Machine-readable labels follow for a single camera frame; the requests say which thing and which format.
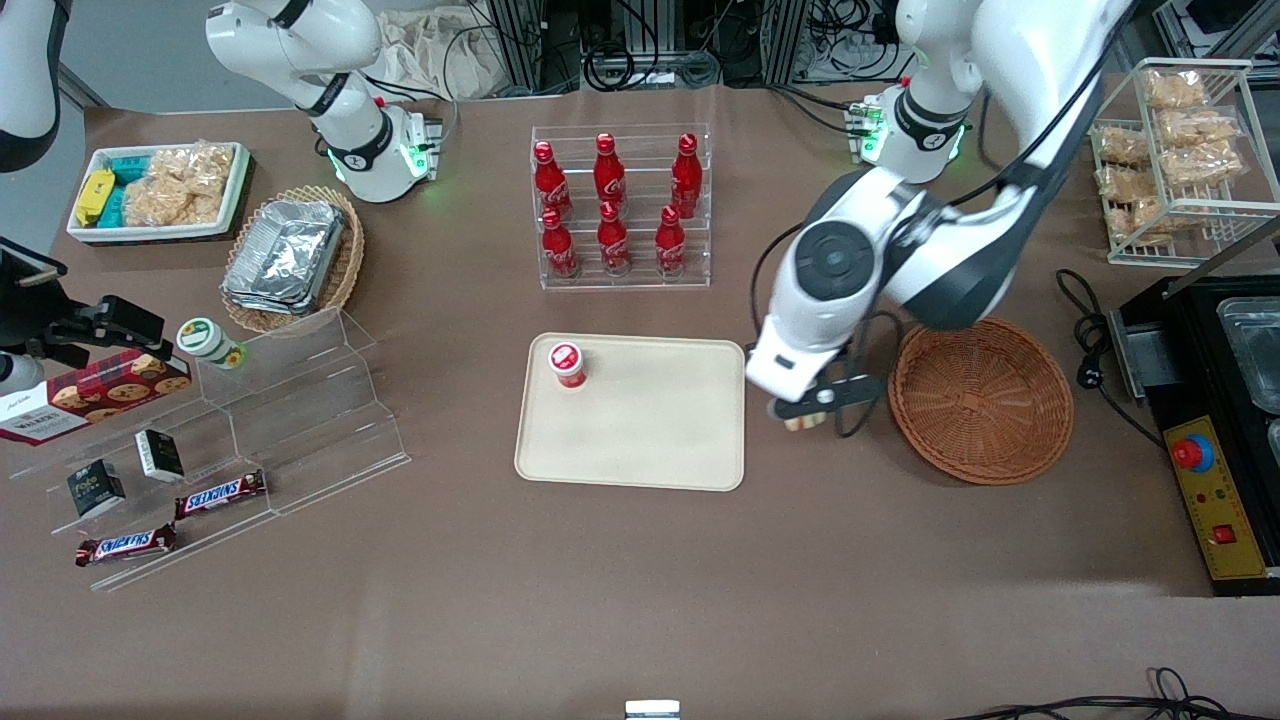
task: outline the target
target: brown woven basket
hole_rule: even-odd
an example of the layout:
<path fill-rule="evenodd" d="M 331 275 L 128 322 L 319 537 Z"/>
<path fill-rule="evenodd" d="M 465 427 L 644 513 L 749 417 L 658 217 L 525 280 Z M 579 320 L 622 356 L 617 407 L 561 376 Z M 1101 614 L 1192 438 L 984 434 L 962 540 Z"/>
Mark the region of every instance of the brown woven basket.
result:
<path fill-rule="evenodd" d="M 293 190 L 285 190 L 284 192 L 276 195 L 271 200 L 268 200 L 262 205 L 253 210 L 244 224 L 241 225 L 241 232 L 236 236 L 236 245 L 232 246 L 232 251 L 227 258 L 227 269 L 230 269 L 232 263 L 236 261 L 236 256 L 239 255 L 241 246 L 244 245 L 244 236 L 248 234 L 250 225 L 257 219 L 257 215 L 266 208 L 268 202 L 274 202 L 275 200 L 298 200 L 302 202 L 314 202 L 323 200 L 340 208 L 347 215 L 347 224 L 342 229 L 342 236 L 338 247 L 338 252 L 334 254 L 333 264 L 329 265 L 329 277 L 325 281 L 324 290 L 320 292 L 320 304 L 316 305 L 316 310 L 324 310 L 325 307 L 342 307 L 347 299 L 351 297 L 351 291 L 356 288 L 356 278 L 360 275 L 360 264 L 365 259 L 365 231 L 360 227 L 360 218 L 356 215 L 356 209 L 352 208 L 351 201 L 343 197 L 340 192 L 330 190 L 328 187 L 297 187 Z M 305 315 L 288 315 L 285 313 L 265 313 L 262 310 L 250 310 L 247 307 L 241 307 L 230 301 L 225 295 L 223 296 L 223 306 L 227 307 L 227 314 L 236 320 L 236 324 L 260 333 L 274 331 L 282 328 L 298 318 Z"/>
<path fill-rule="evenodd" d="M 1048 351 L 995 318 L 954 333 L 911 331 L 888 401 L 925 460 L 983 486 L 1024 483 L 1047 470 L 1066 450 L 1075 416 Z"/>

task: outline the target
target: cookie box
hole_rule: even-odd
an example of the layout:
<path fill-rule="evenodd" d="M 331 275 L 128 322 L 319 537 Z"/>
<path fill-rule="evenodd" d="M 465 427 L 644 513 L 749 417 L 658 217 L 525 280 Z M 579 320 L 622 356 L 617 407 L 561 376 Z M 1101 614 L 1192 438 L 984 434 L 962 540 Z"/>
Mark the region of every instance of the cookie box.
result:
<path fill-rule="evenodd" d="M 42 445 L 189 386 L 191 372 L 182 360 L 165 363 L 125 350 L 6 395 L 0 406 L 0 437 Z"/>

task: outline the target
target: red coca-cola bottle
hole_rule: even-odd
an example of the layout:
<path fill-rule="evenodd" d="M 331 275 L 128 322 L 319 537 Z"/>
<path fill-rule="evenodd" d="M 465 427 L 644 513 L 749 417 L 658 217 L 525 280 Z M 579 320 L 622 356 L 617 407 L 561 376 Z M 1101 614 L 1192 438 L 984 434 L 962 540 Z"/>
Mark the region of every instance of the red coca-cola bottle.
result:
<path fill-rule="evenodd" d="M 698 136 L 686 132 L 680 136 L 680 155 L 671 167 L 671 204 L 680 217 L 689 219 L 698 210 L 698 197 L 703 192 L 703 164 L 698 160 Z"/>
<path fill-rule="evenodd" d="M 631 251 L 627 250 L 627 228 L 618 219 L 618 205 L 605 200 L 600 202 L 600 227 L 595 231 L 600 241 L 600 260 L 604 272 L 612 277 L 622 277 L 631 272 Z"/>
<path fill-rule="evenodd" d="M 685 228 L 680 227 L 680 210 L 675 205 L 662 209 L 662 224 L 654 241 L 662 277 L 669 281 L 685 274 Z"/>
<path fill-rule="evenodd" d="M 576 278 L 582 273 L 573 252 L 573 236 L 561 227 L 556 208 L 543 210 L 543 254 L 547 255 L 547 269 L 558 278 Z"/>
<path fill-rule="evenodd" d="M 622 167 L 622 160 L 613 152 L 613 136 L 602 132 L 595 136 L 595 195 L 600 202 L 613 202 L 618 208 L 618 217 L 627 217 L 627 172 Z"/>
<path fill-rule="evenodd" d="M 543 208 L 554 208 L 559 210 L 562 220 L 568 220 L 573 217 L 573 202 L 568 199 L 568 179 L 556 161 L 552 143 L 547 141 L 534 143 L 534 159 L 538 160 L 538 170 L 534 173 L 538 199 Z"/>

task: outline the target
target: jar lid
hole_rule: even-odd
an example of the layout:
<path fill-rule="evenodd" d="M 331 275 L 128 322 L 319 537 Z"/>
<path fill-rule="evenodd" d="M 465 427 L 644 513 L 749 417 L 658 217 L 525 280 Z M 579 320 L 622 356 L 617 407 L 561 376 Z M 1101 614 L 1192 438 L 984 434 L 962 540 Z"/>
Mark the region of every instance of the jar lid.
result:
<path fill-rule="evenodd" d="M 178 328 L 178 347 L 197 357 L 212 352 L 223 342 L 223 329 L 209 318 L 192 318 Z"/>
<path fill-rule="evenodd" d="M 582 351 L 572 342 L 557 342 L 547 359 L 557 375 L 572 375 L 582 369 Z"/>

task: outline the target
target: brown tabletop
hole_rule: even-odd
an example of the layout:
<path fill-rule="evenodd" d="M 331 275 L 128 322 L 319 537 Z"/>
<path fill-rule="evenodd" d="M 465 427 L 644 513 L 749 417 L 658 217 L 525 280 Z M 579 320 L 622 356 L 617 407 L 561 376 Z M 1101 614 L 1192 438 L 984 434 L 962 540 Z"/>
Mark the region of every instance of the brown tabletop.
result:
<path fill-rule="evenodd" d="M 543 292 L 530 127 L 694 119 L 716 143 L 710 290 Z M 87 124 L 90 149 L 246 143 L 251 208 L 335 184 L 297 111 L 92 111 Z M 992 136 L 1007 159 L 1007 126 Z M 850 168 L 838 135 L 763 91 L 467 104 L 438 182 L 357 204 L 369 249 L 347 307 L 388 354 L 375 380 L 413 461 L 110 594 L 50 539 L 45 488 L 5 486 L 3 715 L 617 717 L 625 700 L 673 697 L 695 720 L 906 720 L 1147 694 L 1149 665 L 1233 710 L 1280 712 L 1280 598 L 1206 597 L 1164 455 L 1074 383 L 1069 450 L 1020 487 L 950 479 L 887 410 L 852 439 L 788 433 L 754 387 L 733 492 L 516 475 L 535 336 L 753 340 L 756 254 Z M 966 140 L 934 188 L 987 174 Z M 1082 272 L 1108 306 L 1160 274 L 1107 265 L 1102 233 L 1082 150 L 997 310 L 1069 375 L 1076 314 L 1052 272 Z M 74 297 L 116 292 L 177 324 L 225 316 L 227 250 L 63 237 L 55 254 Z M 890 343 L 876 337 L 882 372 Z"/>

